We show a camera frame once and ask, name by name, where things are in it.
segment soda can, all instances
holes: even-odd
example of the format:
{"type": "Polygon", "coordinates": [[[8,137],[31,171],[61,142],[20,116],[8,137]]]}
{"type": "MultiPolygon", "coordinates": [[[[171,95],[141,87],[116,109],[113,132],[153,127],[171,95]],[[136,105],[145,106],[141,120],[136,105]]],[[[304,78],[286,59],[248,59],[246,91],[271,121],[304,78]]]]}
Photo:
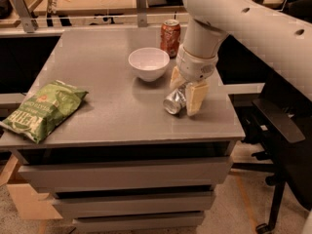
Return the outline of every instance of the soda can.
{"type": "Polygon", "coordinates": [[[181,27],[178,20],[167,19],[161,28],[160,48],[167,52],[170,58],[175,58],[178,51],[181,27]]]}
{"type": "Polygon", "coordinates": [[[178,114],[178,112],[186,106],[186,85],[187,83],[184,83],[183,85],[179,86],[164,99],[164,108],[170,114],[178,114]]]}

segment white bowl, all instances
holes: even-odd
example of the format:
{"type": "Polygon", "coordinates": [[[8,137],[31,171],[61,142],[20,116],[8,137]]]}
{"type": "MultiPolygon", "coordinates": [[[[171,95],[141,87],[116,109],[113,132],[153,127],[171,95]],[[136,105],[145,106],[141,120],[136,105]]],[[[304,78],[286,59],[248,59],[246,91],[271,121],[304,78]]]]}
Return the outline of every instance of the white bowl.
{"type": "Polygon", "coordinates": [[[167,70],[169,55],[157,48],[142,48],[129,55],[133,73],[146,82],[160,78],[167,70]]]}

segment gray drawer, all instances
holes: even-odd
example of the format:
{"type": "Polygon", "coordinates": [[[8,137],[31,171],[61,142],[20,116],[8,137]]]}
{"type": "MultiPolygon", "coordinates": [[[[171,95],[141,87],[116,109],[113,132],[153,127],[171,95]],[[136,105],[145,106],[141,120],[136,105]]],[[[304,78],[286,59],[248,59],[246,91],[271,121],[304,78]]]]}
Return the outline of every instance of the gray drawer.
{"type": "Polygon", "coordinates": [[[230,157],[22,166],[39,192],[69,192],[223,183],[230,157]]]}
{"type": "Polygon", "coordinates": [[[204,213],[151,214],[74,219],[73,225],[81,232],[122,231],[188,227],[202,224],[204,213]]]}
{"type": "Polygon", "coordinates": [[[61,199],[55,200],[53,206],[64,218],[77,218],[204,211],[212,206],[214,199],[212,191],[203,191],[61,199]]]}

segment chip bag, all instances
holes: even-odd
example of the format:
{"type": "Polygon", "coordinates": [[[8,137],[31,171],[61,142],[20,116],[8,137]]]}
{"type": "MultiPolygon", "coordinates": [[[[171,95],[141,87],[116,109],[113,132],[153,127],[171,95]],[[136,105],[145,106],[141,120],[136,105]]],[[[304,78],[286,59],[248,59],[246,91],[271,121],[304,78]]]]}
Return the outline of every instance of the chip bag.
{"type": "Polygon", "coordinates": [[[0,122],[0,126],[39,143],[78,109],[87,93],[61,81],[54,81],[23,102],[0,122]]]}

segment bowl rim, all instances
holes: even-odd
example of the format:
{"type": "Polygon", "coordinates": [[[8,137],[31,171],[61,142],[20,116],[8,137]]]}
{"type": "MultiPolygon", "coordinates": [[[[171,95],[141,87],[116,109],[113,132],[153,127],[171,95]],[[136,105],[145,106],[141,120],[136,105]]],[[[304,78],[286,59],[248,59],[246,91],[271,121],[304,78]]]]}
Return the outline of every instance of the bowl rim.
{"type": "Polygon", "coordinates": [[[136,49],[134,51],[132,51],[129,56],[128,56],[128,63],[130,64],[131,67],[137,69],[137,70],[142,70],[142,71],[155,71],[155,70],[159,70],[159,69],[162,69],[164,67],[166,67],[170,62],[170,57],[168,55],[168,53],[166,51],[163,51],[162,49],[160,48],[156,48],[156,47],[144,47],[144,48],[139,48],[139,49],[136,49]],[[157,68],[154,68],[154,69],[141,69],[139,67],[136,67],[136,66],[133,66],[132,63],[130,62],[130,58],[136,53],[136,52],[139,52],[139,51],[142,51],[142,50],[157,50],[159,53],[162,53],[164,54],[164,56],[166,57],[167,61],[166,63],[164,64],[164,66],[162,67],[157,67],[157,68]]]}

